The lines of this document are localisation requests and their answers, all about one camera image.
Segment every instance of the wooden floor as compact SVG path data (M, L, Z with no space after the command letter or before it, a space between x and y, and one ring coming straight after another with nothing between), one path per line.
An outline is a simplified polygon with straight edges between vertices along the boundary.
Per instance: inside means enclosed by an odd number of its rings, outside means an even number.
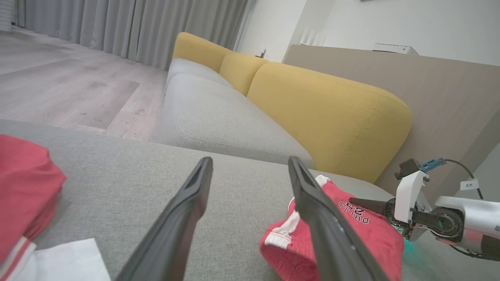
M150 141L167 72L47 35L0 33L0 119Z

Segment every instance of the yellow cushion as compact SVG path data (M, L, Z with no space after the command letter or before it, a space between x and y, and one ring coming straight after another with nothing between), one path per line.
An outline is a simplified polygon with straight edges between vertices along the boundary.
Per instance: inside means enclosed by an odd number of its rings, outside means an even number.
M260 67L247 98L309 152L317 170L369 183L412 123L406 104L383 89L277 62Z
M269 61L251 54L230 52L222 61L219 74L243 95L249 92L255 73Z
M231 52L230 49L201 37L181 32L175 40L172 59L182 58L190 60L219 72L224 57Z

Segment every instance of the blue connector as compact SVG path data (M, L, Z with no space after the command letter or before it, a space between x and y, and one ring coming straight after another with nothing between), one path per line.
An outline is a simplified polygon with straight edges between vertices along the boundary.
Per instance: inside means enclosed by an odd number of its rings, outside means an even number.
M429 172L430 170L432 170L438 166L444 165L446 163L447 162L443 158L432 159L429 162L420 164L420 170L422 170L422 172L427 174L427 172Z

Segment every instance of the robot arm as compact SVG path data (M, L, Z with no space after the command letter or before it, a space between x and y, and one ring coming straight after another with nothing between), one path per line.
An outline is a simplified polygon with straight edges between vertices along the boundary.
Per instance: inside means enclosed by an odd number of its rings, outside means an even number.
M500 203L440 196L432 209L421 192L429 181L426 172L444 164L442 158L422 165L410 159L395 173L400 180L396 198L387 202L351 198L350 202L384 215L411 242L429 230L436 240L463 254L500 261Z

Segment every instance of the beige partition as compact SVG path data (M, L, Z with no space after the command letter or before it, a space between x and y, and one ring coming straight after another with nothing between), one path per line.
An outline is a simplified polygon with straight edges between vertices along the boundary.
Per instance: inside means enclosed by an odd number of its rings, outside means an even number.
M385 89L410 108L406 142L375 183L395 193L398 164L416 158L463 162L472 171L500 141L500 67L398 53L293 45L283 63ZM430 202L453 196L468 175L453 163L430 172Z

